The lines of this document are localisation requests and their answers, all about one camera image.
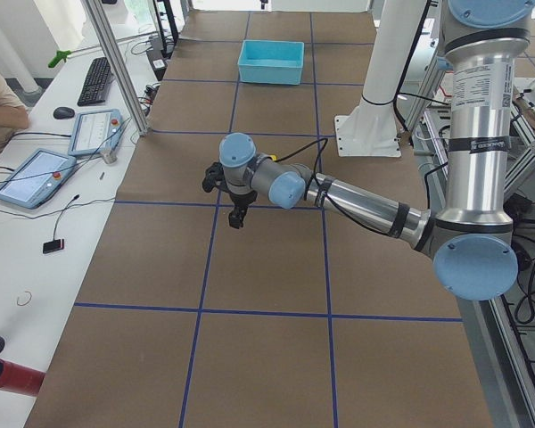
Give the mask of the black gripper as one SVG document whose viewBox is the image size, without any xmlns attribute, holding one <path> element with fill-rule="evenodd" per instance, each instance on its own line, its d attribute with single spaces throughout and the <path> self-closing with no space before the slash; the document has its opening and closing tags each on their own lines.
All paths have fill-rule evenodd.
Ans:
<svg viewBox="0 0 535 428">
<path fill-rule="evenodd" d="M 235 205 L 228 214 L 228 223 L 232 228 L 243 228 L 248 207 L 257 200 L 258 193 L 243 183 L 227 181 L 226 186 Z"/>
</svg>

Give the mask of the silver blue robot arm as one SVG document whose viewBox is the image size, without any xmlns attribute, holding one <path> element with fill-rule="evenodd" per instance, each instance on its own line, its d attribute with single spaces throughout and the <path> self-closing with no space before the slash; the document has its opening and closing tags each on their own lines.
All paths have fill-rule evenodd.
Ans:
<svg viewBox="0 0 535 428">
<path fill-rule="evenodd" d="M 532 1 L 448 1 L 442 7 L 444 56 L 453 69 L 448 176 L 441 211 L 416 210 L 300 164 L 257 151 L 242 133 L 226 136 L 202 186 L 229 194 L 229 223 L 243 224 L 259 195 L 290 209 L 300 201 L 407 242 L 432 259 L 441 284 L 466 300 L 508 291 L 518 263 L 504 193 L 514 60 L 530 43 Z"/>
</svg>

